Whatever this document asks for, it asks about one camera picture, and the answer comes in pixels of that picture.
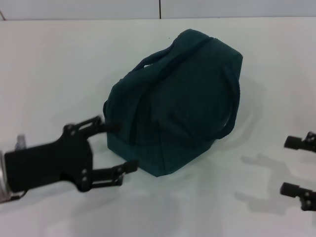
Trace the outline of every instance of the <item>white wall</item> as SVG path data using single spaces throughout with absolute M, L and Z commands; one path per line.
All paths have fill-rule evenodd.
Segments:
M 315 0 L 161 0 L 162 18 L 316 16 Z
M 0 0 L 7 20 L 159 18 L 159 0 Z

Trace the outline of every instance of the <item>bag handle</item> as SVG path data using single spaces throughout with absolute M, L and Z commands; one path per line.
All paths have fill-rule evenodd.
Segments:
M 188 57 L 190 57 L 191 55 L 193 55 L 194 53 L 197 52 L 197 50 L 201 47 L 203 47 L 205 44 L 207 44 L 210 40 L 212 40 L 213 38 L 207 37 L 203 40 L 201 40 L 200 42 L 198 42 L 196 45 L 194 45 L 193 47 L 190 47 L 188 50 L 178 54 L 176 57 L 174 57 L 172 60 L 170 60 L 167 65 L 165 65 L 165 67 L 157 74 L 155 81 L 147 88 L 147 90 L 143 93 L 143 95 L 140 98 L 140 102 L 137 105 L 136 108 L 136 112 L 135 114 L 137 115 L 139 113 L 139 109 L 140 109 L 140 104 L 141 101 L 144 100 L 144 98 L 146 98 L 148 96 L 148 94 L 165 78 L 168 77 L 168 75 L 170 75 L 173 70 L 175 68 L 177 68 L 177 66 L 179 66 L 182 62 L 184 62 L 185 60 L 187 60 Z M 155 61 L 158 58 L 161 58 L 161 55 L 165 56 L 173 47 L 173 44 L 169 47 L 166 48 L 165 50 L 159 51 L 157 53 L 154 53 L 152 55 L 150 55 L 149 57 L 145 58 L 143 61 L 145 62 L 141 62 L 139 65 L 140 67 L 144 67 L 144 65 L 147 65 L 146 63 L 149 61 Z M 131 131 L 130 131 L 130 136 L 129 136 L 129 144 L 130 145 L 135 145 L 136 143 L 136 135 L 137 135 L 137 116 L 134 116 L 133 118 L 133 122 L 132 122 L 132 127 L 131 127 Z
M 161 51 L 158 51 L 152 55 L 149 55 L 147 58 L 144 58 L 132 71 L 132 72 L 135 72 L 137 70 L 140 70 L 142 68 L 144 68 L 144 66 L 146 65 L 150 65 L 150 64 L 153 64 L 154 62 L 160 60 L 161 58 L 163 58 L 164 56 L 166 56 L 170 51 L 171 49 L 173 48 L 173 43 L 171 46 L 169 46 L 168 48 L 164 49 L 164 50 L 161 50 Z
M 229 66 L 224 66 L 223 72 L 228 80 L 230 89 L 232 90 L 233 108 L 232 108 L 232 113 L 230 115 L 230 118 L 228 119 L 223 129 L 214 135 L 215 139 L 222 139 L 223 137 L 230 134 L 231 131 L 233 130 L 235 126 L 235 121 L 236 121 L 237 111 L 238 111 L 239 101 L 240 101 L 240 87 L 239 87 L 238 79 L 236 78 L 233 70 Z

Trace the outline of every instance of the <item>dark green bag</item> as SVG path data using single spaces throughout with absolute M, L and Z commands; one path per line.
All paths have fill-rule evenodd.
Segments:
M 235 125 L 241 63 L 218 39 L 181 33 L 113 86 L 103 112 L 122 129 L 107 134 L 109 149 L 154 176 L 198 157 Z

